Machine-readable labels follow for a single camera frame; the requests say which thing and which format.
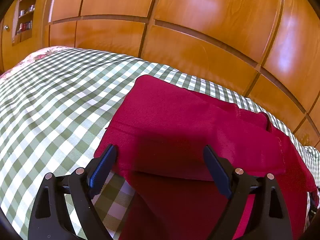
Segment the green white checkered bedsheet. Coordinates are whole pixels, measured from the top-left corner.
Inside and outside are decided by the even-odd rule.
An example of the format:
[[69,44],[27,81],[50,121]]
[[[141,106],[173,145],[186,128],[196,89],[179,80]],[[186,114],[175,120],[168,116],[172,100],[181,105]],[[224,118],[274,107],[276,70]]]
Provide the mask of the green white checkered bedsheet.
[[221,85],[131,56],[69,48],[35,61],[1,83],[1,208],[20,237],[27,237],[44,174],[67,174],[88,163],[112,115],[144,74],[262,111]]

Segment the red knit garment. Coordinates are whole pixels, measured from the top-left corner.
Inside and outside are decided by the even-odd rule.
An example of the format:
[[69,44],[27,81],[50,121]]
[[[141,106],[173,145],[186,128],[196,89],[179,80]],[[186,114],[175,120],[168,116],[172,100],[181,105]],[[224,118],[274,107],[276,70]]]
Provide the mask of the red knit garment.
[[206,239],[226,205],[203,160],[205,146],[252,176],[275,176],[291,235],[304,231],[316,183],[290,138],[268,116],[143,75],[95,151],[117,148],[115,173],[135,190],[120,239]]

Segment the orange wooden wardrobe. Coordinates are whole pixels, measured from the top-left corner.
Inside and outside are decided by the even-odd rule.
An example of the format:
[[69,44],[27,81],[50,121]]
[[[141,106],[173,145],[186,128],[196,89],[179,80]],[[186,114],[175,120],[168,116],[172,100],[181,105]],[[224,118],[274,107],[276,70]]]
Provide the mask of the orange wooden wardrobe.
[[234,90],[319,146],[314,0],[36,0],[31,38],[13,45],[16,3],[1,14],[2,72],[49,46],[132,55]]

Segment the wooden shelf cabinet with items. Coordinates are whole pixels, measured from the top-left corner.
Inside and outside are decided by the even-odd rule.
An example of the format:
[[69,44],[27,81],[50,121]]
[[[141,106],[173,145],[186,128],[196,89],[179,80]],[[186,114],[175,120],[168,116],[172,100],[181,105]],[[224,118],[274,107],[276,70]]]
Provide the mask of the wooden shelf cabinet with items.
[[31,38],[36,0],[17,0],[13,18],[12,44]]

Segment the floral pink bed cover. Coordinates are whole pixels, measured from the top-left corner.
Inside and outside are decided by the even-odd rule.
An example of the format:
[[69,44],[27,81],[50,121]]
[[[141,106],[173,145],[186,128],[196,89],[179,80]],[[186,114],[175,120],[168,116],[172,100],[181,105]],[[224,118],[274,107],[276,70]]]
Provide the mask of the floral pink bed cover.
[[67,46],[52,46],[52,47],[42,48],[40,50],[37,50],[37,51],[29,54],[25,59],[23,59],[21,62],[16,64],[13,68],[11,68],[10,70],[5,71],[1,75],[1,83],[5,79],[8,79],[12,75],[14,75],[15,73],[19,72],[20,70],[22,70],[26,66],[34,63],[35,61],[40,60],[40,59],[42,59],[44,57],[47,57],[48,55],[50,55],[52,53],[55,53],[55,52],[58,52],[58,51],[62,51],[62,50],[65,50],[65,49],[69,49],[69,47],[67,47]]

